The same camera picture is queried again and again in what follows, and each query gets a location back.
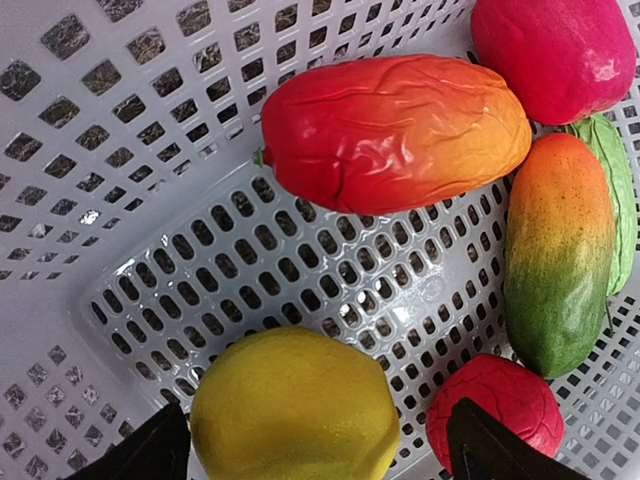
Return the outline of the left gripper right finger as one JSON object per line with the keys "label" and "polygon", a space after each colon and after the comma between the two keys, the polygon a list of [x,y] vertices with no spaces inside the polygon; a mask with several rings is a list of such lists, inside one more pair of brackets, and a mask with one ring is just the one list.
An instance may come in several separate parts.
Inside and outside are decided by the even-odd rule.
{"label": "left gripper right finger", "polygon": [[447,439],[456,480],[587,480],[529,446],[469,398],[454,405]]}

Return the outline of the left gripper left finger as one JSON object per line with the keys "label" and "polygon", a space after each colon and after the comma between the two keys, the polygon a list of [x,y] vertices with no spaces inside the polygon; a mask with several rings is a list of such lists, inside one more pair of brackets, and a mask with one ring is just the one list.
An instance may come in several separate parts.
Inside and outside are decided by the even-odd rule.
{"label": "left gripper left finger", "polygon": [[68,480],[185,480],[190,447],[191,434],[183,410],[170,403]]}

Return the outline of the yellow lemon toy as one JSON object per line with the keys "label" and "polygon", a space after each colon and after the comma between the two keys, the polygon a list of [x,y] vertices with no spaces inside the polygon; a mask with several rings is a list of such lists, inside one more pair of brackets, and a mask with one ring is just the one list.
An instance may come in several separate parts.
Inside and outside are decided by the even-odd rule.
{"label": "yellow lemon toy", "polygon": [[210,479],[382,479],[400,444],[381,366],[301,327],[236,342],[203,375],[190,412]]}

